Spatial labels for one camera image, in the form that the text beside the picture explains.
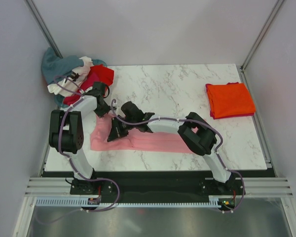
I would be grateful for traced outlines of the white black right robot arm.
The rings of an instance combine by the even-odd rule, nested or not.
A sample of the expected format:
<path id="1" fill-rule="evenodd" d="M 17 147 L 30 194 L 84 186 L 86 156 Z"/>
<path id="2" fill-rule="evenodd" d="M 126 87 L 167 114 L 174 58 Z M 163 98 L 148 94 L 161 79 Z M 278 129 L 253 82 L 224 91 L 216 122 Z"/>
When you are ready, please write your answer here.
<path id="1" fill-rule="evenodd" d="M 223 142 L 222 136 L 197 113 L 191 112 L 185 118 L 164 117 L 152 112 L 144 113 L 128 101 L 121 107 L 124 113 L 124 117 L 121 117 L 115 112 L 115 102 L 115 99 L 111 101 L 113 118 L 108 142 L 124 138 L 134 129 L 141 133 L 179 135 L 191 152 L 204 158 L 217 191 L 225 195 L 233 190 L 235 176 L 217 153 Z"/>

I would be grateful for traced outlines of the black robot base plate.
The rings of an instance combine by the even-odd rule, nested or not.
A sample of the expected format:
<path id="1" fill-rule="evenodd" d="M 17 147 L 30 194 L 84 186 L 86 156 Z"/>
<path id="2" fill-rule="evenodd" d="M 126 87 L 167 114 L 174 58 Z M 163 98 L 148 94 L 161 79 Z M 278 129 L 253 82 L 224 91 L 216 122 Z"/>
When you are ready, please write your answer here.
<path id="1" fill-rule="evenodd" d="M 272 168 L 247 170 L 234 174 L 231 191 L 220 192 L 214 185 L 210 171 L 99 171 L 101 198 L 106 202 L 179 202 L 207 201 L 210 196 L 241 196 L 245 192 L 244 178 L 275 178 Z M 69 184 L 71 171 L 45 171 L 43 178 L 64 178 Z"/>

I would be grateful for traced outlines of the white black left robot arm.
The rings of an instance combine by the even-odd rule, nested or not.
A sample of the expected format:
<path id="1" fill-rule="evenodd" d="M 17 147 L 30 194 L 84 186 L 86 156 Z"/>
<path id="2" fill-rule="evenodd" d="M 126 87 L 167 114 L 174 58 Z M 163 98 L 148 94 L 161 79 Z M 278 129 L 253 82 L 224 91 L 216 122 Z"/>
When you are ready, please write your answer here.
<path id="1" fill-rule="evenodd" d="M 74 178 L 71 185 L 72 195 L 99 194 L 101 184 L 83 151 L 83 118 L 95 113 L 102 118 L 111 110 L 104 101 L 109 87 L 100 81 L 93 83 L 92 89 L 65 110 L 53 110 L 50 116 L 49 145 L 55 148 L 69 162 Z"/>

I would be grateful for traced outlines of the pink t-shirt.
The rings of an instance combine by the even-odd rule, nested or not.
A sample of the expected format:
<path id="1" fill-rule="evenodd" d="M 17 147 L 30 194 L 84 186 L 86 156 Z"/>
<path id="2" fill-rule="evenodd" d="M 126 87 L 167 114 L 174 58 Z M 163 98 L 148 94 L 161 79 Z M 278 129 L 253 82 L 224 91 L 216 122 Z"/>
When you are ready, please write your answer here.
<path id="1" fill-rule="evenodd" d="M 142 133 L 132 129 L 126 137 L 108 142 L 111 131 L 112 114 L 103 118 L 96 117 L 94 131 L 90 135 L 90 147 L 94 151 L 147 151 L 192 154 L 178 134 L 170 133 Z"/>

